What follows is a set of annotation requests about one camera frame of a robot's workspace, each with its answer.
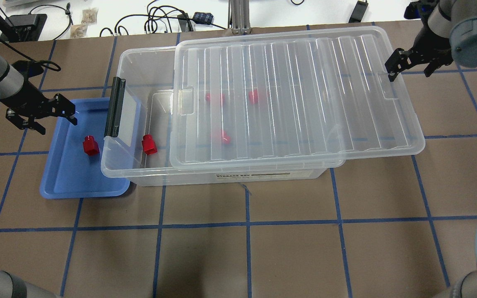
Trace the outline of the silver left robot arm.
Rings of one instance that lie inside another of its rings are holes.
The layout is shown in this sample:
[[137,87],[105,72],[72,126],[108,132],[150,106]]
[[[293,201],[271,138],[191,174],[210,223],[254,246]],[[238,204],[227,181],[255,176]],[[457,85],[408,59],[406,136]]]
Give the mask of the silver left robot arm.
[[0,105],[6,107],[6,119],[19,130],[34,130],[46,133],[39,119],[47,117],[64,118],[76,126],[76,107],[60,93],[51,98],[30,82],[30,78],[40,75],[43,69],[61,71],[59,64],[50,60],[36,60],[24,53],[23,60],[10,64],[0,56]]

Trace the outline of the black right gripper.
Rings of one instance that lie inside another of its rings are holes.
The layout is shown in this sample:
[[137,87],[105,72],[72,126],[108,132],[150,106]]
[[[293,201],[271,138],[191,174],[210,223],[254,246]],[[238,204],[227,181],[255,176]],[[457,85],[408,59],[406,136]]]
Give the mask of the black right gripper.
[[409,50],[395,49],[385,63],[390,82],[410,67],[427,64],[425,76],[431,76],[440,66],[450,65],[453,62],[449,39],[439,36],[424,26],[417,34],[413,46]]

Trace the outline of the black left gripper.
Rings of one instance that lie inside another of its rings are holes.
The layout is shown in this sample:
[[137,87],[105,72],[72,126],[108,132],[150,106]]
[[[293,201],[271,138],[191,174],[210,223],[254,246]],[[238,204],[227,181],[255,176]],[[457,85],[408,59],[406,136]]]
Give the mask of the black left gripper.
[[73,126],[77,126],[75,117],[76,107],[68,98],[60,93],[55,93],[51,98],[43,93],[39,96],[24,97],[24,101],[16,102],[13,107],[6,109],[6,120],[19,130],[34,130],[41,135],[46,134],[46,129],[38,123],[39,119],[48,117],[62,117]]

